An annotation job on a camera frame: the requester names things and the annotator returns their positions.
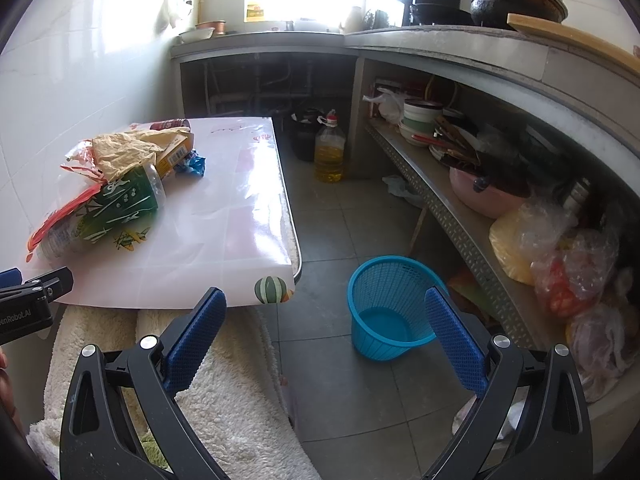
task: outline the cutting board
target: cutting board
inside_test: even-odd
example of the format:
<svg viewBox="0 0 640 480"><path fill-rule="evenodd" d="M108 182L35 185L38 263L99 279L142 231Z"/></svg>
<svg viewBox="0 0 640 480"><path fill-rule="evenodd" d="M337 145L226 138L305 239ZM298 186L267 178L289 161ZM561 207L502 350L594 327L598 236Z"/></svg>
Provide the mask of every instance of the cutting board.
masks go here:
<svg viewBox="0 0 640 480"><path fill-rule="evenodd" d="M623 68L640 75L640 59L609 41L601 40L593 34L560 23L541 20L522 14L509 14L507 24L524 34L548 38L583 48L593 54L608 59Z"/></svg>

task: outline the yellow oil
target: yellow oil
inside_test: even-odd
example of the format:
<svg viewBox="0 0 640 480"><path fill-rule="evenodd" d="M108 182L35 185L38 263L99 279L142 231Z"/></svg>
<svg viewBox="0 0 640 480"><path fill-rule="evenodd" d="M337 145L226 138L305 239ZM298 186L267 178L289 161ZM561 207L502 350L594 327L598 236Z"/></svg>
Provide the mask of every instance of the yellow oil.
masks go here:
<svg viewBox="0 0 640 480"><path fill-rule="evenodd" d="M320 182L338 182L342 178L344 150L334 146L318 146L314 152L314 174Z"/></svg>

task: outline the blue basket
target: blue basket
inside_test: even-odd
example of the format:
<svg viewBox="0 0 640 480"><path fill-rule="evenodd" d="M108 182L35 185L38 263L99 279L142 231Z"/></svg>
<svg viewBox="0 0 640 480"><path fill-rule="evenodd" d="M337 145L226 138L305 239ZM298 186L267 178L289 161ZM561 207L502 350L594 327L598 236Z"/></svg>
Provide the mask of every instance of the blue basket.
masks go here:
<svg viewBox="0 0 640 480"><path fill-rule="evenodd" d="M347 289L353 346L364 357L388 361L435 339L424 306L433 285L447 290L429 267L402 256L358 267Z"/></svg>

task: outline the hand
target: hand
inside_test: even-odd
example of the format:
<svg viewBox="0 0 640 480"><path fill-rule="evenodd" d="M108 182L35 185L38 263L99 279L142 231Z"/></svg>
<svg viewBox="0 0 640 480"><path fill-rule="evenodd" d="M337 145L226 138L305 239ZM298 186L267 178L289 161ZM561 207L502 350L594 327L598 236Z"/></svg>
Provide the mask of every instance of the hand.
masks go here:
<svg viewBox="0 0 640 480"><path fill-rule="evenodd" d="M20 421L18 410L14 404L14 391L11 388L11 381L9 380L9 375L4 370L8 365L6 354L2 351L2 348L0 348L0 402L4 404L4 408L16 425L16 428L18 428L21 434L24 434L22 422Z"/></svg>

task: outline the metal screw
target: metal screw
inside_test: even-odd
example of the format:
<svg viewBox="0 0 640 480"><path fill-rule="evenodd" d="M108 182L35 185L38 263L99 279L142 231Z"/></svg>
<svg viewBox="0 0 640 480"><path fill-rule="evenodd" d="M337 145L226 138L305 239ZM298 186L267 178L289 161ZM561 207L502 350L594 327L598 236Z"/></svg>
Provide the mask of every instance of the metal screw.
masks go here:
<svg viewBox="0 0 640 480"><path fill-rule="evenodd" d="M561 355L561 356L569 355L569 349L566 347L566 345L563 345L562 343L558 343L554 348L554 350L558 355Z"/></svg>
<svg viewBox="0 0 640 480"><path fill-rule="evenodd" d="M497 335L494 337L494 344L500 348L507 348L507 346L511 344L511 341L505 335Z"/></svg>
<svg viewBox="0 0 640 480"><path fill-rule="evenodd" d="M158 338L154 335L148 335L140 340L140 346L145 350L149 350L158 344Z"/></svg>
<svg viewBox="0 0 640 480"><path fill-rule="evenodd" d="M82 355L84 357L89 357L95 354L95 345L87 345L82 349Z"/></svg>

